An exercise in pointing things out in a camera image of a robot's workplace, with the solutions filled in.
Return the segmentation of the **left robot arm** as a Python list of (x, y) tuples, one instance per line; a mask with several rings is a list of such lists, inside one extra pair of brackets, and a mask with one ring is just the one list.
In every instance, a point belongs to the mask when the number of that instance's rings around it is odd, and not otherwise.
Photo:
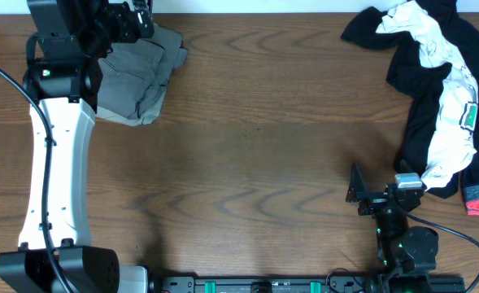
[(142, 266), (94, 247), (86, 207), (89, 141), (102, 84), (99, 60), (116, 43), (151, 37), (142, 0), (31, 1), (36, 32), (17, 88), (30, 103), (33, 168), (28, 211), (13, 252), (0, 254), (0, 278), (18, 292), (147, 293)]

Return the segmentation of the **grey shorts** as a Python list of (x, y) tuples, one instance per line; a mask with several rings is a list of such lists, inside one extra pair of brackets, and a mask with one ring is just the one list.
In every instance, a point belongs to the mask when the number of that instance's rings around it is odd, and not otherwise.
[(129, 119), (137, 119), (153, 104), (160, 87), (168, 89), (170, 76), (188, 54), (183, 36), (158, 24), (153, 37), (115, 43), (112, 49), (98, 61), (103, 74), (98, 107)]

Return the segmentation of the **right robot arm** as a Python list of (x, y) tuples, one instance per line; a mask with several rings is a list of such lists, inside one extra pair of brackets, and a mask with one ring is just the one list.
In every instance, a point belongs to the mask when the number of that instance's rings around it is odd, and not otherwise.
[(346, 201), (357, 203), (358, 214), (377, 223), (377, 256), (385, 271), (367, 276), (364, 292), (431, 292), (429, 272), (436, 269), (438, 233), (410, 226), (407, 214), (420, 206), (423, 182), (417, 173), (399, 173), (383, 191), (366, 190), (362, 173), (352, 164)]

